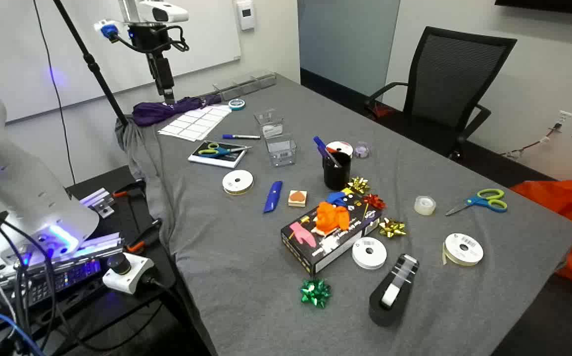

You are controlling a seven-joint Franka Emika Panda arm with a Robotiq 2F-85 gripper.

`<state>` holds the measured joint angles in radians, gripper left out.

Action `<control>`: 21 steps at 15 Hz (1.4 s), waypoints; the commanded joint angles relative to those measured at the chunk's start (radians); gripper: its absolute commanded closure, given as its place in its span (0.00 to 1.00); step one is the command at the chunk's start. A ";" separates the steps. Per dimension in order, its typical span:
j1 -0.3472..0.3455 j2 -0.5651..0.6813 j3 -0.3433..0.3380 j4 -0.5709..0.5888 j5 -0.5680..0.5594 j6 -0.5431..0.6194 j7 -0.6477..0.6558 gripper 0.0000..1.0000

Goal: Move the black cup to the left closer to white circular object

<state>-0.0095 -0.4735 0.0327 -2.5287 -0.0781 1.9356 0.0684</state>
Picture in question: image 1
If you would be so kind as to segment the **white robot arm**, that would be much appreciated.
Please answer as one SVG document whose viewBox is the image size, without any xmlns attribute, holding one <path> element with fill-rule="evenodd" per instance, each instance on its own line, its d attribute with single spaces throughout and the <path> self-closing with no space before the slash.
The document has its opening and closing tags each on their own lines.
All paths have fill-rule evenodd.
<svg viewBox="0 0 572 356">
<path fill-rule="evenodd" d="M 0 259 L 30 265 L 45 253 L 65 257 L 95 231 L 99 215 L 69 196 L 59 178 L 6 134 L 6 107 L 0 99 L 0 203 L 8 211 L 0 229 Z"/>
</svg>

